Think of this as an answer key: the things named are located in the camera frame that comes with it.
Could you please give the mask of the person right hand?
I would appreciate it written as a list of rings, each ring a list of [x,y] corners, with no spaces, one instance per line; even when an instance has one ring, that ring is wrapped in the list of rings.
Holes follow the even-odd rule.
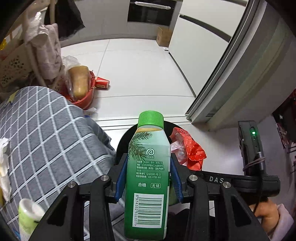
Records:
[[[265,202],[259,202],[259,204],[252,204],[249,208],[256,217],[261,218],[261,225],[266,233],[270,233],[275,229],[280,215],[277,205],[271,199],[267,199]]]

